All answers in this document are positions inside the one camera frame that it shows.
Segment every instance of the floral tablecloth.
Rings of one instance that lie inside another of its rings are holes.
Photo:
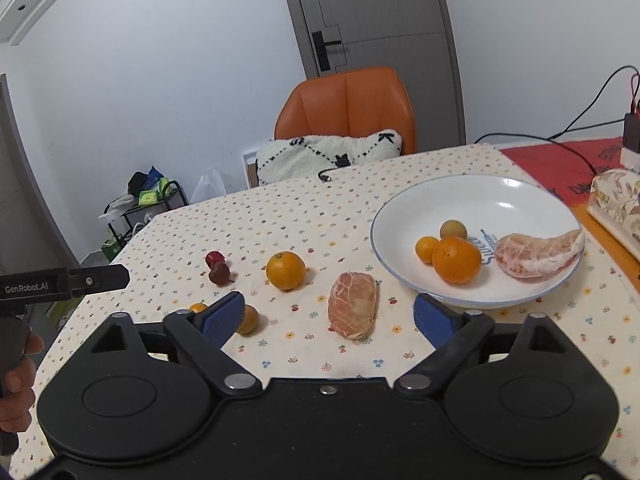
[[[156,217],[118,260],[131,274],[126,290],[87,297],[44,359],[36,393],[112,312],[136,322],[160,321],[178,308],[210,304],[241,291],[262,315],[259,330],[234,335],[223,348],[263,383],[271,377],[385,376],[390,382],[433,351],[415,329],[415,292],[386,272],[372,254],[370,223],[399,191],[446,174],[492,173],[532,180],[488,145],[472,145],[394,158],[316,177],[289,180],[225,196]],[[228,256],[236,282],[217,287],[207,279],[204,255]],[[306,285],[280,292],[264,266],[275,252],[291,250],[310,269]],[[380,284],[378,319],[362,344],[330,331],[326,297],[347,270],[368,272]],[[640,477],[640,297],[609,255],[588,238],[585,257],[571,278],[541,300],[493,312],[521,322],[527,312],[547,312],[614,387],[620,421],[604,458]],[[51,459],[37,421],[20,438],[12,474],[28,476]]]

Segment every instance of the white wall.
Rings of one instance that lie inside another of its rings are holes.
[[[468,142],[496,131],[559,132],[615,69],[640,67],[638,0],[447,0],[447,5]],[[631,73],[616,76],[579,125],[623,117]],[[618,124],[563,139],[621,134]]]
[[[213,166],[244,188],[242,153],[272,137],[305,78],[286,0],[58,0],[0,50],[0,70],[79,260],[99,249],[97,216],[135,171],[154,164],[190,195]]]

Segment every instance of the orange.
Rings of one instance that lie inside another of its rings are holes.
[[[253,332],[256,328],[258,328],[258,323],[260,323],[260,314],[255,310],[251,305],[244,306],[244,317],[242,318],[242,323],[236,329],[240,335],[247,335]]]
[[[423,236],[415,243],[415,253],[424,264],[430,264],[433,259],[433,250],[436,248],[438,239],[433,236]]]
[[[198,312],[202,312],[207,307],[208,305],[205,305],[204,303],[194,303],[189,307],[189,310],[197,314]]]
[[[433,250],[433,268],[449,283],[466,283],[474,279],[482,266],[478,248],[457,236],[446,236]]]
[[[291,290],[305,281],[306,265],[296,253],[275,253],[267,263],[267,280],[280,290]]]

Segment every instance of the finger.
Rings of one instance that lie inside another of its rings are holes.
[[[7,372],[5,383],[10,392],[20,392],[33,386],[36,380],[36,365],[28,357],[23,357],[13,370]]]
[[[42,338],[34,334],[33,332],[29,333],[27,338],[27,342],[24,345],[24,353],[25,354],[39,354],[44,349],[44,341]]]
[[[35,401],[36,394],[31,389],[10,394],[4,399],[0,399],[0,422],[20,418],[29,411]]]
[[[6,431],[7,433],[22,433],[23,431],[27,431],[30,425],[31,413],[27,412],[18,418],[1,421],[0,430]]]

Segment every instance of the plate rim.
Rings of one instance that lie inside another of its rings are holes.
[[[447,301],[453,303],[453,304],[460,304],[460,303],[464,303],[465,305],[469,305],[469,306],[478,306],[478,307],[482,307],[482,306],[490,306],[492,305],[492,308],[500,308],[500,307],[507,307],[507,306],[513,306],[513,305],[517,305],[517,304],[523,304],[523,303],[527,303],[527,301],[532,301],[535,300],[536,298],[540,298],[541,295],[540,294],[535,294],[533,296],[527,296],[526,298],[523,298],[522,300],[507,300],[507,301],[472,301],[472,300],[460,300],[457,298],[452,298],[450,296],[441,296],[439,294],[433,294],[432,292],[429,292],[428,290],[424,290],[421,286],[417,286],[415,285],[415,283],[411,283],[408,280],[404,279],[401,276],[398,276],[392,269],[389,268],[389,266],[383,261],[383,259],[380,257],[380,254],[378,253],[378,250],[376,249],[376,244],[373,241],[373,227],[376,224],[376,219],[378,218],[378,215],[380,214],[380,211],[382,211],[385,207],[385,205],[387,205],[389,202],[391,202],[395,197],[401,195],[402,193],[404,193],[405,191],[409,191],[412,187],[416,187],[416,186],[421,186],[424,183],[427,182],[432,182],[434,180],[441,180],[443,178],[451,178],[454,176],[485,176],[485,177],[490,177],[490,178],[499,178],[499,179],[505,179],[508,178],[509,180],[514,180],[516,182],[519,182],[521,184],[524,184],[526,186],[529,187],[533,187],[535,189],[538,189],[546,194],[548,194],[551,198],[557,200],[559,203],[561,203],[566,209],[567,211],[571,214],[571,216],[574,217],[576,223],[578,224],[578,226],[580,227],[580,229],[582,229],[584,231],[584,227],[583,225],[580,223],[580,221],[578,220],[577,216],[574,214],[573,211],[571,211],[571,209],[564,203],[562,202],[562,200],[560,200],[557,196],[555,196],[554,194],[550,193],[548,190],[546,190],[543,187],[540,186],[536,186],[535,184],[532,184],[530,182],[526,182],[525,180],[521,180],[519,178],[512,178],[510,176],[500,176],[500,175],[496,175],[496,174],[488,174],[488,173],[457,173],[457,174],[448,174],[448,175],[442,175],[442,176],[435,176],[433,178],[428,178],[427,180],[423,180],[421,182],[416,182],[415,184],[413,184],[412,186],[409,186],[405,189],[403,189],[402,191],[396,193],[395,195],[393,195],[389,200],[387,200],[385,203],[383,203],[382,206],[380,206],[380,209],[378,209],[378,211],[376,212],[376,215],[373,217],[373,220],[371,222],[371,227],[369,228],[369,240],[371,242],[371,248],[373,249],[373,253],[376,255],[376,258],[378,259],[378,261],[382,264],[383,267],[385,267],[386,271],[389,272],[393,277],[395,277],[396,280],[400,281],[401,283],[404,283],[406,286],[408,286],[410,289],[417,291],[418,293],[426,293],[426,294],[430,294],[431,296],[433,296],[434,298],[436,298],[439,301],[443,301],[444,303],[446,303]],[[582,261],[582,255],[584,253],[584,250],[582,250],[580,252],[580,254],[578,255],[578,257],[576,258],[574,264],[572,264],[572,269],[569,271],[569,273],[559,282],[557,282],[554,286],[552,286],[550,289],[548,289],[547,291],[545,291],[543,294],[546,295],[548,293],[550,293],[553,290],[556,290],[556,288],[558,288],[559,286],[561,286],[564,282],[566,282],[571,276],[574,275],[574,272],[577,270],[578,266],[580,265],[580,262]]]

